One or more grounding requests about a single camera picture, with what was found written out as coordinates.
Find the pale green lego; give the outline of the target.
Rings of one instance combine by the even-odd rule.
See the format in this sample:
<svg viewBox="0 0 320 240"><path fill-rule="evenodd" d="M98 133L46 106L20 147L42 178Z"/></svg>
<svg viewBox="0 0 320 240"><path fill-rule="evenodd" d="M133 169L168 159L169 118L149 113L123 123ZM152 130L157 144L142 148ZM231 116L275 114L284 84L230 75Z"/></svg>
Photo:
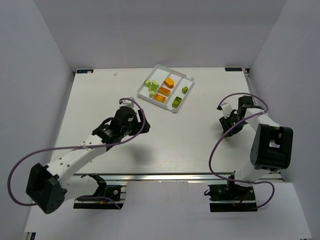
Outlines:
<svg viewBox="0 0 320 240"><path fill-rule="evenodd" d="M152 98L154 95L155 95L155 92L154 92L154 91L150 91L150 92L149 92L149 97L150 97L150 98Z"/></svg>

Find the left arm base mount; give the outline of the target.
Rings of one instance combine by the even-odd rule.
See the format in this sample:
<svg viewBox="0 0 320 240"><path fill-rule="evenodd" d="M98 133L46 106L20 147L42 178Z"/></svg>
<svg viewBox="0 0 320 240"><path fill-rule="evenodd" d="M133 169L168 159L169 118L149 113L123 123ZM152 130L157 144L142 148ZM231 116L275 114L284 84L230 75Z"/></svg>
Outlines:
<svg viewBox="0 0 320 240"><path fill-rule="evenodd" d="M126 187L118 184L108 184L96 173L83 175L97 184L93 194L85 194L74 200L73 208L82 210L121 210L126 198Z"/></svg>

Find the long green lego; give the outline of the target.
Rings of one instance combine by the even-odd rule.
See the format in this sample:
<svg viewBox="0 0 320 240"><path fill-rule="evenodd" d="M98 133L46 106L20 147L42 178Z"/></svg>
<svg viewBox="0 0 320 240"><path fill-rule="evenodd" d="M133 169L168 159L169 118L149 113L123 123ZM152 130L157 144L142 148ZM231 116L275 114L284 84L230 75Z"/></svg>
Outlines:
<svg viewBox="0 0 320 240"><path fill-rule="evenodd" d="M179 97L179 96L177 96L177 97L173 100L171 106L172 106L173 108L177 109L177 108L179 107L179 105L180 105L181 102L182 102L182 98Z"/></svg>

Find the blue table label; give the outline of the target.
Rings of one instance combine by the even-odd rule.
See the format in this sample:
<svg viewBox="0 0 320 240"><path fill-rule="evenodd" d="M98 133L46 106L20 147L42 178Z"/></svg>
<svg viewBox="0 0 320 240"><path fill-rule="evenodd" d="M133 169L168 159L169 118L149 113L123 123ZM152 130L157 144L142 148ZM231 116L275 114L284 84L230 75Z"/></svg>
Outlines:
<svg viewBox="0 0 320 240"><path fill-rule="evenodd" d="M224 68L226 72L242 72L241 67L225 67Z"/></svg>
<svg viewBox="0 0 320 240"><path fill-rule="evenodd" d="M78 69L76 74L92 74L93 72L93 69Z"/></svg>

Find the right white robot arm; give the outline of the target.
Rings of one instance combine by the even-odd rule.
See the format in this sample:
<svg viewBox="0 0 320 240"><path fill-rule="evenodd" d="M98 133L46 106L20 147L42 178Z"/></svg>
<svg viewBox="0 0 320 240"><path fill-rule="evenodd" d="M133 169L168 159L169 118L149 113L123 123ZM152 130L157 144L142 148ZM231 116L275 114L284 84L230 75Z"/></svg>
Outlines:
<svg viewBox="0 0 320 240"><path fill-rule="evenodd" d="M239 133L245 125L255 131L249 162L231 176L236 185L250 187L264 175L289 167L294 135L292 128L273 121L266 109L255 105L249 95L238 98L237 109L229 103L222 103L217 109L223 113L219 122L225 138Z"/></svg>

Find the left blue table label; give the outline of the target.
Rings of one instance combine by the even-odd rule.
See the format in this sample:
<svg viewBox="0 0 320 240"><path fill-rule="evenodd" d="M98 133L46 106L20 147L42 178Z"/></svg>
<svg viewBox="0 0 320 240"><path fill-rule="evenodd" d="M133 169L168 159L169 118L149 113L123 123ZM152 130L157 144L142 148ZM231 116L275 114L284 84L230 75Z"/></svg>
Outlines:
<svg viewBox="0 0 320 240"><path fill-rule="evenodd" d="M92 74L93 72L93 69L78 69L76 74Z"/></svg>

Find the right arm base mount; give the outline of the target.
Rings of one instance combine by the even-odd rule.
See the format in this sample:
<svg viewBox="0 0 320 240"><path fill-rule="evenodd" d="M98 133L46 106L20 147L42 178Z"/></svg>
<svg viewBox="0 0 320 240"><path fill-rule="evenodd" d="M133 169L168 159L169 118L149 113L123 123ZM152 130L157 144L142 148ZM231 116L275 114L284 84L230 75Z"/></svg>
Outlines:
<svg viewBox="0 0 320 240"><path fill-rule="evenodd" d="M257 212L254 188L236 184L211 184L204 192L211 213Z"/></svg>

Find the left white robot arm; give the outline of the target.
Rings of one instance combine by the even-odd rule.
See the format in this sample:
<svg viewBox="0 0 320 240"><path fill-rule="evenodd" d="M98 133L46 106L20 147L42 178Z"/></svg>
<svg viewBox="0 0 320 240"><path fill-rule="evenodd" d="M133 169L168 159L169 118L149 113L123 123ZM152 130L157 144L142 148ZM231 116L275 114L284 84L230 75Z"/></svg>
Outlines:
<svg viewBox="0 0 320 240"><path fill-rule="evenodd" d="M121 105L115 116L105 119L83 141L79 149L72 149L65 156L46 165L35 164L29 174L26 193L45 214L56 211L70 199L102 200L113 202L107 195L105 180L96 173L72 176L92 160L118 145L126 136L147 133L150 124L142 109L134 110Z"/></svg>

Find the orange lego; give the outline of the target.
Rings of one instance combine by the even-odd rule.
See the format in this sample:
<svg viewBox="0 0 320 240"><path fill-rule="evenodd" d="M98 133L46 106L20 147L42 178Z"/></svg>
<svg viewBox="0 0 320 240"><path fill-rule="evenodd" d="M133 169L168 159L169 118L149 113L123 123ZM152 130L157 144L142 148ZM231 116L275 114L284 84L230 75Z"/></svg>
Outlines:
<svg viewBox="0 0 320 240"><path fill-rule="evenodd" d="M160 103L165 103L165 101L167 100L167 98L164 95L158 93L154 95L153 99Z"/></svg>
<svg viewBox="0 0 320 240"><path fill-rule="evenodd" d="M171 91L165 87L160 87L158 89L158 92L164 96L167 96L167 97L171 94Z"/></svg>

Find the yellow oval lego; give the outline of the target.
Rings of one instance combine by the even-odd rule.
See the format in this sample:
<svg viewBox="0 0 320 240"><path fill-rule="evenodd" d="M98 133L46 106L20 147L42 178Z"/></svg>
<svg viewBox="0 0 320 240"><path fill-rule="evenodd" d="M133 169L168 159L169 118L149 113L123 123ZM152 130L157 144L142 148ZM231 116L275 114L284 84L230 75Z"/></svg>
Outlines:
<svg viewBox="0 0 320 240"><path fill-rule="evenodd" d="M164 80L164 84L165 84L169 89L172 89L172 88L175 86L175 82L174 82L170 77L167 77L167 78Z"/></svg>

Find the right blue table label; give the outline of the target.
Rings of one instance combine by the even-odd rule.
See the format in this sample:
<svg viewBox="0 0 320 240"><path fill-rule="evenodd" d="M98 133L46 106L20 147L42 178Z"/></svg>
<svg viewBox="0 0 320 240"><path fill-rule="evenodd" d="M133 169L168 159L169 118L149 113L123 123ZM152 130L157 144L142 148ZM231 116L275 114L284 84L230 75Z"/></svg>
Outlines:
<svg viewBox="0 0 320 240"><path fill-rule="evenodd" d="M225 67L224 68L226 72L242 72L241 67Z"/></svg>

